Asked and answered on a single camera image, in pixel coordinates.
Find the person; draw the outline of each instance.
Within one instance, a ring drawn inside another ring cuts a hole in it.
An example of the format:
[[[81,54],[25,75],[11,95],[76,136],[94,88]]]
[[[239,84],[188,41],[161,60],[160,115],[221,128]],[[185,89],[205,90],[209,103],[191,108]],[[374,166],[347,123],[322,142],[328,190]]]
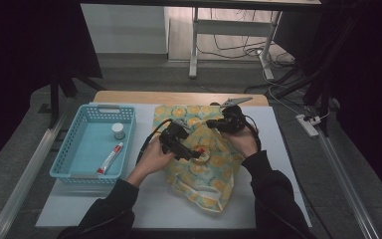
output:
[[[272,170],[266,151],[258,151],[250,129],[245,127],[237,133],[221,132],[221,135],[245,158],[242,165],[252,176],[260,238],[315,238],[294,202],[290,181],[280,171]],[[163,153],[156,136],[128,178],[119,179],[105,199],[95,201],[79,226],[64,229],[58,239],[128,238],[134,221],[132,207],[141,182],[147,175],[163,169],[174,156],[173,152]]]

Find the light blue basket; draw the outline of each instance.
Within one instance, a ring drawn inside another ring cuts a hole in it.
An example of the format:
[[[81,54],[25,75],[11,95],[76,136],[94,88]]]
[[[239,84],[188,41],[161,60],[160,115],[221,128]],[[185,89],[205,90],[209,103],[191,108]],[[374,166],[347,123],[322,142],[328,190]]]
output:
[[[121,122],[125,138],[114,138],[111,127]],[[115,183],[124,173],[135,130],[135,107],[124,105],[83,105],[64,138],[50,170],[53,177],[66,183]],[[97,174],[113,148],[123,149],[105,175]]]

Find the power strip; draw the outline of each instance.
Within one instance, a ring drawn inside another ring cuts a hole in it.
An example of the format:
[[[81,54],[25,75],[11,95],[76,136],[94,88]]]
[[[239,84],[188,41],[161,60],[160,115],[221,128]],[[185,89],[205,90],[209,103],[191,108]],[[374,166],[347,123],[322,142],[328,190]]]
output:
[[[303,120],[305,118],[304,115],[298,115],[296,116],[296,119],[299,121],[299,123],[302,125],[303,129],[305,129],[306,133],[310,137],[316,137],[318,136],[318,131],[317,129],[314,128],[314,126],[311,124],[309,120],[305,121]]]

